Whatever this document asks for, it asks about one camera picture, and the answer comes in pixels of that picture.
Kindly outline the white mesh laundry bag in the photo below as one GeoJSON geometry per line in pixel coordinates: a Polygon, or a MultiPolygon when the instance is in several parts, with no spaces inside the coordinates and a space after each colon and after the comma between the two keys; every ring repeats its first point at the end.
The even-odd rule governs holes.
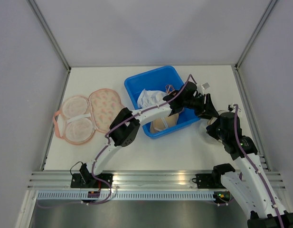
{"type": "Polygon", "coordinates": [[[216,117],[212,117],[209,120],[206,119],[200,119],[198,121],[199,125],[198,125],[198,133],[201,137],[201,139],[206,142],[206,143],[210,143],[210,144],[221,144],[222,141],[221,140],[216,140],[215,138],[211,137],[210,135],[207,134],[207,130],[206,128],[208,126],[210,126],[211,124],[213,124],[215,121],[217,120],[216,117]]]}

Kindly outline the white satin bra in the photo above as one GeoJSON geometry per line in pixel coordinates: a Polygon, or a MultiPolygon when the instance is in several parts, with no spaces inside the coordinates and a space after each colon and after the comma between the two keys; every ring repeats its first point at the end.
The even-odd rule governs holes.
{"type": "Polygon", "coordinates": [[[139,109],[141,109],[155,105],[156,103],[162,101],[163,98],[167,95],[168,94],[163,91],[143,89],[138,97],[137,106],[139,109]]]}

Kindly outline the floral mesh laundry bag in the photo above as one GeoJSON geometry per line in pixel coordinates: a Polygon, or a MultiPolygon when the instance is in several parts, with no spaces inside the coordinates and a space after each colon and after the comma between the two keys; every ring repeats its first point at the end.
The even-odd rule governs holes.
{"type": "Polygon", "coordinates": [[[96,90],[88,97],[70,97],[53,116],[55,136],[73,145],[84,144],[95,132],[108,133],[123,108],[118,93],[108,88],[96,90]]]}

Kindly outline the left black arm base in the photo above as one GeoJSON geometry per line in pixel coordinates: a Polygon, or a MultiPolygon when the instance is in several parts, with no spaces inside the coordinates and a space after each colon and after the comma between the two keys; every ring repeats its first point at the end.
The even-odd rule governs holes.
{"type": "Polygon", "coordinates": [[[96,180],[92,176],[90,176],[86,181],[82,178],[80,173],[75,173],[72,176],[70,188],[73,189],[109,189],[108,186],[113,182],[113,174],[112,173],[101,173],[97,176],[98,179],[106,181],[106,183],[96,180]]]}

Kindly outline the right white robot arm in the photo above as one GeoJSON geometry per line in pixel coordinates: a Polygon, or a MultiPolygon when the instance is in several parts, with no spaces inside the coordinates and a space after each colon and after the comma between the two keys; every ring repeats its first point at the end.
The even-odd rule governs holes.
{"type": "Polygon", "coordinates": [[[229,163],[217,165],[212,171],[212,184],[230,192],[246,214],[248,227],[293,228],[293,212],[287,211],[274,192],[253,140],[242,135],[238,105],[231,108],[207,127],[207,133],[222,142],[240,174],[229,163]]]}

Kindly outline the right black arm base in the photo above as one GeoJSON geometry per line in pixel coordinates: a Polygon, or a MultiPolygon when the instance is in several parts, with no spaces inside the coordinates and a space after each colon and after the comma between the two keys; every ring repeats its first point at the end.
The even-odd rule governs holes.
{"type": "Polygon", "coordinates": [[[224,189],[221,184],[215,182],[210,173],[196,174],[195,178],[192,179],[192,182],[197,185],[198,189],[224,189]]]}

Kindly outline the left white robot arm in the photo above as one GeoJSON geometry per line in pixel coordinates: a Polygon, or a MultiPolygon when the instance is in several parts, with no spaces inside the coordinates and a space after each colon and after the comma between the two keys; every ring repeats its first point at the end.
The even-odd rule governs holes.
{"type": "Polygon", "coordinates": [[[194,111],[200,119],[217,118],[210,94],[201,94],[197,85],[187,81],[180,90],[175,90],[161,101],[149,107],[129,110],[123,108],[110,125],[105,135],[108,142],[96,157],[88,163],[82,163],[78,173],[72,173],[71,188],[110,188],[111,181],[102,177],[106,164],[123,147],[130,145],[136,138],[141,126],[161,117],[168,117],[181,112],[184,108],[194,111]]]}

